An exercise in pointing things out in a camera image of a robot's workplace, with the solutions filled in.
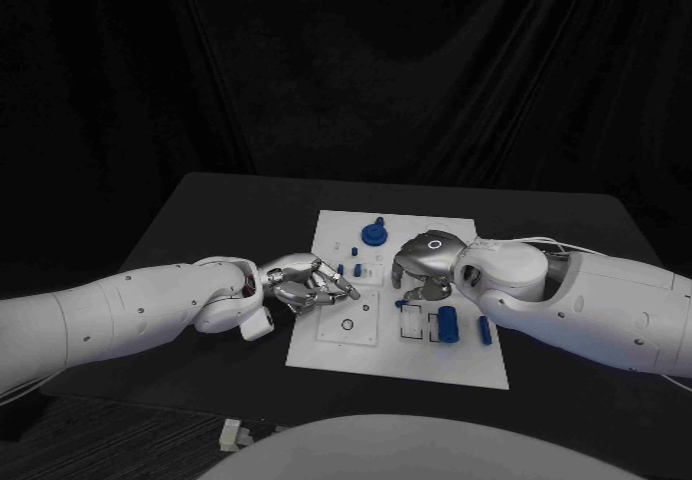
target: black table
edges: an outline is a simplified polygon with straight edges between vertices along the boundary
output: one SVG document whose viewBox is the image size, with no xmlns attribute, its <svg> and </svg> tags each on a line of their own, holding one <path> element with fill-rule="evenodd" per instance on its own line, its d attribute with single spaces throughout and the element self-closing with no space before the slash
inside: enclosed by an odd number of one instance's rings
<svg viewBox="0 0 692 480">
<path fill-rule="evenodd" d="M 661 265 L 619 200 L 607 195 L 191 174 L 123 271 L 214 256 L 259 265 L 312 247 L 320 209 L 473 218 L 486 238 L 551 236 Z M 267 303 L 277 330 L 189 327 L 171 344 L 74 367 L 44 387 L 78 396 L 295 426 L 398 413 L 470 421 L 587 453 L 641 475 L 692 478 L 692 395 L 656 375 L 605 367 L 501 328 L 511 390 L 286 367 L 293 315 Z"/>
</svg>

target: robotic hand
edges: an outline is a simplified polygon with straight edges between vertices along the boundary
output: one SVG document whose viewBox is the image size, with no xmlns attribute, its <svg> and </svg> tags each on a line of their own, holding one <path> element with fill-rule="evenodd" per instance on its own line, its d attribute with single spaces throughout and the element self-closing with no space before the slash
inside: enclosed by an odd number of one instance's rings
<svg viewBox="0 0 692 480">
<path fill-rule="evenodd" d="M 692 377 L 692 282 L 681 275 L 596 252 L 543 252 L 521 241 L 476 238 L 468 245 L 434 230 L 395 256 L 395 288 L 404 273 L 424 282 L 406 300 L 442 300 L 455 285 L 502 327 L 605 365 Z M 560 284 L 550 298 L 547 279 Z"/>
<path fill-rule="evenodd" d="M 341 293 L 331 293 L 329 282 Z M 205 333 L 240 327 L 256 340 L 274 330 L 266 296 L 300 315 L 361 294 L 315 255 L 296 254 L 261 268 L 243 258 L 211 257 L 0 301 L 0 395 L 65 368 L 163 345 L 188 325 Z"/>
</svg>

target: white board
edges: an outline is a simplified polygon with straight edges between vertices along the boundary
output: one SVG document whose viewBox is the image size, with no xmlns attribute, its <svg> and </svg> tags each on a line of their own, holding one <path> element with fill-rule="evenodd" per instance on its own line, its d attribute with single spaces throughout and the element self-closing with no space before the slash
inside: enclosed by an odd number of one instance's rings
<svg viewBox="0 0 692 480">
<path fill-rule="evenodd" d="M 371 247 L 361 232 L 378 217 L 385 220 L 388 239 L 384 245 Z M 491 323 L 493 344 L 483 345 L 481 311 L 466 297 L 455 291 L 440 302 L 411 301 L 413 307 L 395 306 L 404 293 L 423 282 L 404 275 L 401 289 L 393 287 L 394 256 L 404 243 L 427 230 L 447 231 L 468 243 L 476 238 L 475 222 L 469 219 L 320 212 L 312 252 L 335 270 L 344 265 L 345 277 L 362 298 L 320 307 L 297 318 L 286 364 L 508 390 L 498 330 Z M 358 248 L 355 257 L 352 247 Z M 362 266 L 359 278 L 354 276 L 357 264 Z M 442 306 L 457 310 L 456 343 L 443 343 L 437 338 Z"/>
</svg>

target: silver robot hand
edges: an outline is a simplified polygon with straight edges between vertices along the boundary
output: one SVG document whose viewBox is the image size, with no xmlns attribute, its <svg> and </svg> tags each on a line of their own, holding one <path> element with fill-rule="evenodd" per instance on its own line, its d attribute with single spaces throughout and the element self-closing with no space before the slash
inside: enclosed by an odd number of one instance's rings
<svg viewBox="0 0 692 480">
<path fill-rule="evenodd" d="M 455 264 L 468 247 L 452 233 L 429 230 L 410 240 L 394 257 L 393 285 L 401 288 L 404 273 L 424 282 L 404 300 L 443 300 L 452 295 Z"/>
<path fill-rule="evenodd" d="M 312 253 L 296 253 L 279 258 L 260 268 L 266 296 L 277 297 L 296 315 L 309 313 L 316 305 L 335 305 L 351 297 L 361 298 L 357 288 Z M 342 292 L 331 293 L 328 282 Z"/>
</svg>

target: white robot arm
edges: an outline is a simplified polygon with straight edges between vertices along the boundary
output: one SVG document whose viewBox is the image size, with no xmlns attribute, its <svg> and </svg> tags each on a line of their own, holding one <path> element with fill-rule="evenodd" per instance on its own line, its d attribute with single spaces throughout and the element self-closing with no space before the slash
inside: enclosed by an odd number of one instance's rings
<svg viewBox="0 0 692 480">
<path fill-rule="evenodd" d="M 344 293 L 329 293 L 328 281 Z M 256 340 L 274 330 L 267 296 L 300 315 L 359 293 L 315 255 L 296 254 L 260 269 L 235 257 L 143 268 L 0 301 L 0 394 L 65 368 L 163 345 L 188 325 L 205 333 L 240 327 Z"/>
<path fill-rule="evenodd" d="M 455 285 L 498 325 L 605 365 L 692 377 L 692 282 L 662 268 L 429 231 L 395 257 L 395 287 L 404 272 L 426 281 L 407 300 L 440 300 Z M 548 278 L 560 288 L 545 298 Z"/>
</svg>

